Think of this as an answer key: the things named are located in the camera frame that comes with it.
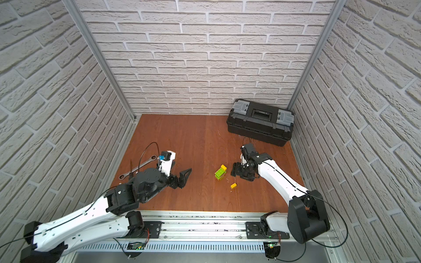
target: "black toolbox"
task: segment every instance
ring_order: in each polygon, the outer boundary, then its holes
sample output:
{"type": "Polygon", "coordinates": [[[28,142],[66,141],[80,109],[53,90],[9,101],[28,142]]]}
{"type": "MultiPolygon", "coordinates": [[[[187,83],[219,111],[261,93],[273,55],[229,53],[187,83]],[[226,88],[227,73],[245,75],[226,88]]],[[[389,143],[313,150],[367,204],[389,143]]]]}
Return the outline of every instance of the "black toolbox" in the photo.
{"type": "Polygon", "coordinates": [[[237,99],[226,123],[230,133],[284,146],[292,136],[294,115],[277,107],[237,99]]]}

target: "wrench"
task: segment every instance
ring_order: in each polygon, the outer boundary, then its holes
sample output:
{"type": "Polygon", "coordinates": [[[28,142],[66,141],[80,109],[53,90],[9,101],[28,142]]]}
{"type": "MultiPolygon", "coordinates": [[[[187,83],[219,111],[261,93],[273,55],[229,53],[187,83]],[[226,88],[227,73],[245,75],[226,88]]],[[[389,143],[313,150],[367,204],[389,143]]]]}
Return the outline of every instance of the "wrench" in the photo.
{"type": "MultiPolygon", "coordinates": [[[[156,155],[152,155],[152,156],[151,156],[151,158],[149,158],[148,160],[146,160],[144,163],[140,164],[139,169],[140,169],[140,168],[142,168],[142,167],[144,167],[144,166],[145,166],[145,165],[147,165],[148,163],[152,162],[153,160],[156,160],[156,159],[157,159],[157,156],[156,156],[156,155]]],[[[124,178],[126,178],[126,177],[129,175],[129,173],[130,173],[130,172],[128,172],[128,173],[124,173],[124,174],[120,175],[120,176],[118,177],[118,179],[123,180],[124,178]]]]}

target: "white brick wall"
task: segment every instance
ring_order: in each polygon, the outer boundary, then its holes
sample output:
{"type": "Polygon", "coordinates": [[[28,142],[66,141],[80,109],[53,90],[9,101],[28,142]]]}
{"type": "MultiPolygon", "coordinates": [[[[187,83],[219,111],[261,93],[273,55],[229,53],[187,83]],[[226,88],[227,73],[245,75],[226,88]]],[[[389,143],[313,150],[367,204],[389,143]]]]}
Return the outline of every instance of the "white brick wall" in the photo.
{"type": "MultiPolygon", "coordinates": [[[[129,118],[61,1],[0,4],[0,240],[90,203],[129,118]]],[[[0,249],[18,262],[21,240],[0,249]]]]}
{"type": "Polygon", "coordinates": [[[333,1],[77,3],[135,113],[227,114],[286,107],[333,1]]]}
{"type": "Polygon", "coordinates": [[[420,13],[348,0],[293,108],[304,180],[345,217],[348,262],[420,262],[420,13]]]}

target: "wooden floor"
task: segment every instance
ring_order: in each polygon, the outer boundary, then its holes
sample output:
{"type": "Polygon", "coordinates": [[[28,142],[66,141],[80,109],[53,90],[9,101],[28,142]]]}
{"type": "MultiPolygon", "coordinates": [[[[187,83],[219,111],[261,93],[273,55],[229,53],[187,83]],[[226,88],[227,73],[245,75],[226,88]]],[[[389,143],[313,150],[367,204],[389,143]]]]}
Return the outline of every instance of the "wooden floor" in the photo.
{"type": "MultiPolygon", "coordinates": [[[[248,143],[244,138],[229,133],[226,116],[203,115],[147,115],[144,114],[130,141],[117,174],[111,186],[125,183],[118,176],[128,172],[130,163],[138,165],[145,147],[156,141],[160,151],[176,152],[176,164],[171,170],[174,175],[188,168],[192,173],[183,189],[165,188],[141,210],[182,210],[182,211],[225,211],[225,212],[287,212],[288,207],[278,192],[263,178],[249,182],[230,175],[232,164],[240,161],[240,147],[248,143]],[[227,173],[221,181],[214,173],[225,165],[227,173]],[[237,183],[231,190],[230,185],[237,183]]],[[[251,140],[259,153],[268,153],[292,179],[303,185],[295,157],[289,142],[278,147],[257,140],[251,140]]],[[[157,154],[155,145],[146,151],[143,160],[157,154]]],[[[155,167],[152,162],[143,169],[155,167]]]]}

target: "cable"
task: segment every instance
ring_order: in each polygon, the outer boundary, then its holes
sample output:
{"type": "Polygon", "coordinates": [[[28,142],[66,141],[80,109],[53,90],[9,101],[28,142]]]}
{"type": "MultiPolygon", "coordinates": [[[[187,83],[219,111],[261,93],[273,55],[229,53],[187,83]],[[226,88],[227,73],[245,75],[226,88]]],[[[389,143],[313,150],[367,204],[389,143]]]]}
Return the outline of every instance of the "cable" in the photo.
{"type": "Polygon", "coordinates": [[[343,244],[345,244],[345,242],[346,242],[346,240],[348,239],[348,235],[349,235],[349,231],[348,231],[348,225],[346,224],[346,222],[345,222],[345,219],[342,217],[342,215],[339,213],[339,211],[338,210],[336,210],[336,208],[334,208],[331,204],[329,204],[328,202],[326,202],[325,200],[323,200],[323,199],[321,199],[321,198],[319,198],[319,197],[315,197],[315,196],[312,196],[312,195],[310,195],[310,194],[308,194],[308,193],[306,193],[306,192],[304,192],[304,191],[302,191],[302,190],[300,190],[300,189],[298,189],[295,185],[293,185],[292,184],[292,182],[290,182],[281,172],[279,172],[275,167],[273,167],[273,166],[271,166],[270,164],[268,164],[267,162],[263,162],[263,163],[265,163],[265,164],[267,164],[267,165],[269,165],[270,167],[272,167],[275,171],[277,171],[280,175],[282,175],[282,177],[283,178],[285,178],[285,180],[287,180],[293,187],[295,187],[298,191],[300,191],[301,193],[304,193],[304,194],[306,194],[306,195],[308,195],[309,197],[313,197],[313,198],[316,198],[316,199],[319,199],[319,200],[322,200],[323,202],[325,202],[326,204],[328,204],[338,215],[339,215],[339,217],[342,219],[342,221],[344,222],[344,225],[345,225],[345,229],[346,229],[346,236],[345,236],[345,239],[344,239],[344,241],[342,242],[342,243],[340,243],[339,245],[337,245],[337,246],[327,246],[327,245],[325,245],[325,244],[321,244],[321,243],[319,243],[319,242],[317,242],[317,241],[315,241],[314,239],[312,239],[312,241],[314,241],[314,242],[316,242],[317,244],[319,244],[319,245],[321,245],[321,246],[324,246],[324,247],[329,247],[329,248],[336,248],[336,247],[340,247],[340,246],[342,246],[343,244]]]}
{"type": "Polygon", "coordinates": [[[301,256],[299,258],[294,259],[294,260],[282,260],[282,259],[279,259],[279,258],[275,258],[275,259],[276,260],[279,260],[279,261],[283,261],[283,262],[294,262],[294,261],[297,261],[297,260],[299,260],[300,258],[302,258],[304,256],[304,254],[306,253],[306,249],[307,249],[307,243],[304,243],[304,251],[303,251],[303,254],[301,254],[301,256]]]}
{"type": "MultiPolygon", "coordinates": [[[[107,190],[105,190],[105,191],[104,191],[104,192],[103,192],[103,193],[102,193],[99,197],[101,197],[104,193],[108,192],[108,190],[113,189],[114,187],[115,187],[115,186],[108,188],[108,189],[107,189],[107,190]]],[[[95,200],[95,202],[93,202],[93,203],[91,204],[91,206],[90,206],[90,207],[89,207],[89,208],[85,211],[85,213],[86,213],[86,212],[88,212],[88,211],[89,211],[89,209],[91,209],[91,207],[92,207],[92,206],[96,203],[96,201],[98,201],[98,199],[97,199],[97,200],[95,200]]],[[[52,230],[52,229],[54,229],[54,228],[56,228],[56,227],[59,227],[59,226],[61,226],[61,225],[64,225],[65,223],[68,223],[68,222],[72,221],[73,219],[76,219],[76,218],[80,217],[81,215],[83,215],[83,214],[77,215],[77,216],[75,216],[74,218],[67,220],[66,222],[63,222],[63,223],[61,223],[61,224],[59,224],[59,225],[56,225],[56,226],[54,226],[54,227],[52,227],[52,228],[50,228],[50,229],[47,229],[47,230],[46,230],[46,232],[47,232],[47,231],[50,231],[50,230],[52,230]]],[[[1,245],[1,246],[0,246],[0,249],[1,249],[2,247],[4,247],[4,246],[6,246],[6,245],[10,244],[10,243],[15,242],[15,241],[19,241],[19,240],[25,239],[25,238],[27,238],[27,237],[36,236],[36,235],[39,235],[39,234],[42,234],[42,233],[43,233],[43,232],[40,232],[40,233],[36,233],[36,234],[30,235],[30,236],[25,236],[25,237],[22,237],[22,238],[18,238],[18,239],[12,240],[12,241],[10,241],[10,242],[7,242],[6,244],[1,245]]]]}
{"type": "Polygon", "coordinates": [[[139,159],[139,165],[137,166],[137,172],[139,172],[139,170],[140,170],[140,161],[142,160],[143,155],[145,154],[145,152],[146,152],[146,150],[149,148],[149,146],[151,146],[153,143],[157,145],[157,149],[158,149],[158,155],[157,155],[157,156],[158,156],[158,158],[159,158],[159,155],[160,155],[161,153],[160,153],[160,151],[159,151],[159,146],[158,146],[158,143],[157,143],[156,141],[153,141],[153,142],[151,142],[148,146],[146,146],[145,150],[143,151],[142,155],[140,156],[140,159],[139,159]]]}

